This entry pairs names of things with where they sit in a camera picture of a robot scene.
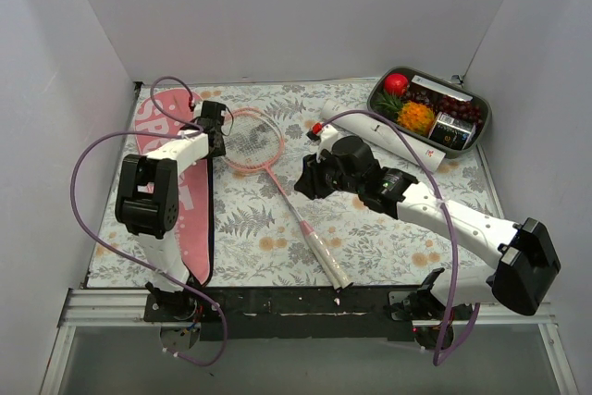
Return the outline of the pink racket cover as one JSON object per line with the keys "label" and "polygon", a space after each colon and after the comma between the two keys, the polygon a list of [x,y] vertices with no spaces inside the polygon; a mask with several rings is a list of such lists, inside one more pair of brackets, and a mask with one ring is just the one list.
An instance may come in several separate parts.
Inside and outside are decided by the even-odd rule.
{"label": "pink racket cover", "polygon": [[[171,89],[154,95],[158,105],[147,98],[140,103],[133,120],[139,132],[136,143],[139,153],[146,155],[168,142],[167,134],[178,133],[181,123],[163,115],[169,114],[191,120],[188,93],[183,88]],[[190,277],[200,286],[212,275],[214,258],[213,167],[210,159],[200,160],[179,176],[179,217],[175,227],[159,240],[151,235],[136,237],[149,264],[179,281]]]}

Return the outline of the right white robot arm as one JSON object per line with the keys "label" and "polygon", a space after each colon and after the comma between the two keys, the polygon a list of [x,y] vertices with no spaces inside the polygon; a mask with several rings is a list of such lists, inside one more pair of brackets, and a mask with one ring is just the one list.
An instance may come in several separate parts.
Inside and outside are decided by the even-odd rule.
{"label": "right white robot arm", "polygon": [[534,315],[561,270],[547,227],[528,218],[519,224],[437,198],[427,185],[400,169],[383,167],[357,136],[308,154],[296,191],[324,199],[335,191],[355,194],[370,210],[456,241],[483,265],[428,276],[418,296],[420,311],[439,318],[452,305],[499,302],[519,315]]}

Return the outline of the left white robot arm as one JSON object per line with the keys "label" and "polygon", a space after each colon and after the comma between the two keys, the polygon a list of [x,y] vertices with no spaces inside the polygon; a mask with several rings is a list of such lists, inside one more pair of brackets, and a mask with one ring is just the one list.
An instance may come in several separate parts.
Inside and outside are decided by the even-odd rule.
{"label": "left white robot arm", "polygon": [[190,319],[195,296],[166,279],[202,288],[213,274],[215,249],[214,162],[226,154],[222,127],[228,108],[205,101],[192,122],[175,138],[146,154],[124,157],[115,216],[139,243],[154,288],[169,292],[166,311],[176,320]]}

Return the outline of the pink badminton racket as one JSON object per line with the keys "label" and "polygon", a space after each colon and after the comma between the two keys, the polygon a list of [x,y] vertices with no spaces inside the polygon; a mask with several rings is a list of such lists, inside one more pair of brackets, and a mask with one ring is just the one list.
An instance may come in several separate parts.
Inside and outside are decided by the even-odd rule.
{"label": "pink badminton racket", "polygon": [[290,201],[285,188],[273,172],[273,165],[281,157],[285,142],[281,129],[271,117],[254,107],[244,107],[230,113],[230,124],[225,137],[226,163],[237,171],[255,173],[264,170],[275,183],[287,207],[298,222],[301,234],[321,265],[335,291],[349,288],[353,282],[337,259],[329,251]]}

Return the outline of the white shuttlecock tube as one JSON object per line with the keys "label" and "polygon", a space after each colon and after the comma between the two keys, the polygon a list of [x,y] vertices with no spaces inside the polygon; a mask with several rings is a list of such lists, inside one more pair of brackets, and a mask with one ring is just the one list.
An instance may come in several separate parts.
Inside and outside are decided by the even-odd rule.
{"label": "white shuttlecock tube", "polygon": [[[375,117],[368,116],[365,110],[358,110],[356,113],[339,117],[335,120],[335,124],[361,137],[363,140],[371,142],[419,166],[411,151],[395,131],[389,125],[379,121]],[[444,152],[425,142],[419,141],[413,136],[405,135],[404,133],[402,136],[425,167],[430,172],[435,172],[444,160]]]}

